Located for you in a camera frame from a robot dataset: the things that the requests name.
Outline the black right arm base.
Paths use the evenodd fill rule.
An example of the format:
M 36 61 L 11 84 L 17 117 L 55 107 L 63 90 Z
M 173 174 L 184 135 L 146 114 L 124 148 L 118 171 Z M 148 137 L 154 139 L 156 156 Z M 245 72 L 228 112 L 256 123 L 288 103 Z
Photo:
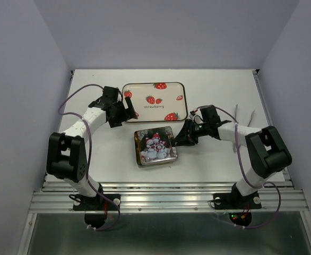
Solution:
M 239 191 L 229 193 L 215 193 L 211 205 L 216 210 L 261 209 L 262 204 L 258 192 L 243 197 Z

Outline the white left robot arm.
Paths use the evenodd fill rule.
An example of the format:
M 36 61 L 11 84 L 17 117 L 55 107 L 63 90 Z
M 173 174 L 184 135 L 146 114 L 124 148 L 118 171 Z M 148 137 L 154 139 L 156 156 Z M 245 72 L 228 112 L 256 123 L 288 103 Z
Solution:
M 114 87 L 105 86 L 101 90 L 101 97 L 92 101 L 83 115 L 62 113 L 76 116 L 78 120 L 65 131 L 50 135 L 47 152 L 47 173 L 69 183 L 85 197 L 91 209 L 99 209 L 104 198 L 101 184 L 89 175 L 92 135 L 104 124 L 115 128 L 137 118 L 130 97 Z

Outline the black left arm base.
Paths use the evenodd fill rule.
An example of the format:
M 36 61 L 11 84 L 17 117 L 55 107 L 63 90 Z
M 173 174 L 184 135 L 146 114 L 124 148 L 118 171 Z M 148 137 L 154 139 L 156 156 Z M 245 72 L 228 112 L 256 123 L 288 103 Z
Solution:
M 70 194 L 68 196 L 73 201 L 74 211 L 118 211 L 116 203 L 112 204 L 107 200 L 96 197 L 85 197 L 80 194 Z

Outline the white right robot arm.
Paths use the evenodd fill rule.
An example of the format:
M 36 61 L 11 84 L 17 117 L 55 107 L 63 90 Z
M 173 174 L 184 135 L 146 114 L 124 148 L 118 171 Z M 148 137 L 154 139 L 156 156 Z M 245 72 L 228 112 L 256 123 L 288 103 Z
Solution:
M 174 142 L 177 146 L 194 146 L 200 137 L 210 136 L 234 143 L 242 179 L 232 188 L 230 201 L 233 206 L 242 207 L 272 175 L 291 165 L 292 156 L 275 127 L 242 126 L 235 118 L 223 121 L 218 110 L 226 113 L 214 105 L 191 111 Z

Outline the steel tongs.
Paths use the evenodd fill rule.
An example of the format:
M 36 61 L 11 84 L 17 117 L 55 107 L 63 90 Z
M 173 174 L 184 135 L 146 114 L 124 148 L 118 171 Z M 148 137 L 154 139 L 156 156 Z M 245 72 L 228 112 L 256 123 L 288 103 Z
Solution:
M 234 118 L 241 122 L 241 124 L 245 124 L 247 127 L 250 127 L 253 123 L 255 117 L 255 110 L 245 111 L 240 109 L 239 105 L 235 105 L 234 109 Z

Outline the gold tin lid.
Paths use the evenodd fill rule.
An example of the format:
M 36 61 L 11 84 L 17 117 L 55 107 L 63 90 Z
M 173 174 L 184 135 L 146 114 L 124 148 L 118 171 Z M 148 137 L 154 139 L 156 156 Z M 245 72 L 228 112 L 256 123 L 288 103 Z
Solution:
M 170 126 L 134 132 L 137 165 L 151 160 L 177 160 L 178 152 Z

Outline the black gold cookie tin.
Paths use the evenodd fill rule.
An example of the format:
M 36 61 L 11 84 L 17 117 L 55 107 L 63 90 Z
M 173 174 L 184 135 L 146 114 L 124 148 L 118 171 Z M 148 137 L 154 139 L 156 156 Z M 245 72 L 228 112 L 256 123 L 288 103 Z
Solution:
M 140 164 L 138 164 L 139 168 L 146 168 L 146 167 L 156 167 L 156 166 L 162 166 L 162 165 L 168 165 L 168 164 L 172 164 L 176 162 L 176 160 L 151 160 L 149 162 L 141 162 Z

